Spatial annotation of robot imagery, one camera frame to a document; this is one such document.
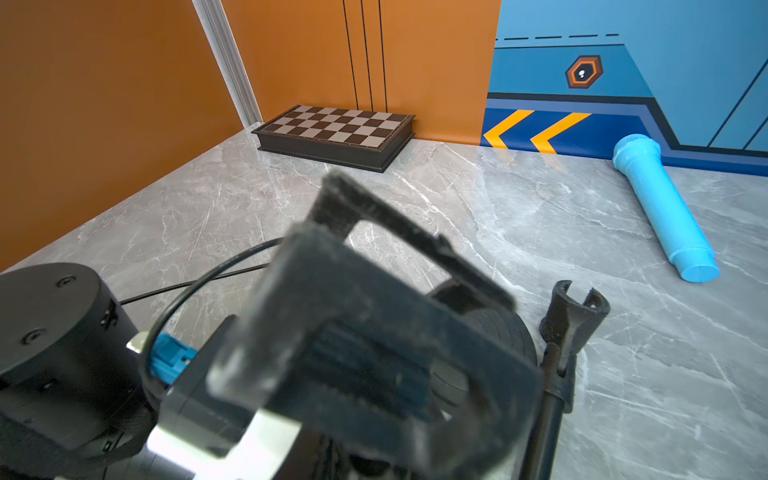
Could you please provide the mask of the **black stand pole with clip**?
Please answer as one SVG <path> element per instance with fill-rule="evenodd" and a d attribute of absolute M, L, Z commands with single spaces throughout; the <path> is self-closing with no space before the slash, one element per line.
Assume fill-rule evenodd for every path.
<path fill-rule="evenodd" d="M 526 439 L 540 372 L 348 247 L 346 237 L 362 221 L 400 238 L 487 305 L 514 313 L 515 299 L 445 237 L 333 171 L 228 331 L 208 389 L 425 479 L 479 479 Z M 468 380 L 466 397 L 448 420 L 430 389 L 435 360 Z"/>

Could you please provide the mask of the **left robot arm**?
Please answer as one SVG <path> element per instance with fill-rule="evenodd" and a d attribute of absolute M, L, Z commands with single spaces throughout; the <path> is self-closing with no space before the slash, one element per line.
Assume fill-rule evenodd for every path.
<path fill-rule="evenodd" d="M 1 276 L 1 466 L 84 479 L 141 452 L 156 423 L 128 342 L 138 330 L 76 263 Z"/>

